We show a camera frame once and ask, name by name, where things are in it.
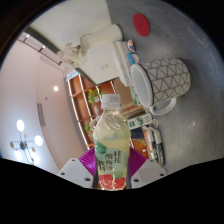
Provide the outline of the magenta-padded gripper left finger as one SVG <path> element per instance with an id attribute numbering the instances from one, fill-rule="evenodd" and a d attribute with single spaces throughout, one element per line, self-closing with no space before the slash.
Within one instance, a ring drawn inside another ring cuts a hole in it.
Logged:
<path id="1" fill-rule="evenodd" d="M 95 149 L 79 158 L 70 158 L 57 175 L 84 188 L 96 189 L 98 185 Z"/>

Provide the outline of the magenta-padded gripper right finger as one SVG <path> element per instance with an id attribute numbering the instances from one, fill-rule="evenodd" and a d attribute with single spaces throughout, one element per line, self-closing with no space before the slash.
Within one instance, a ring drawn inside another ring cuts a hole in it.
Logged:
<path id="1" fill-rule="evenodd" d="M 140 152 L 131 148 L 128 161 L 127 188 L 136 189 L 167 175 L 167 172 L 155 160 L 146 159 Z"/>

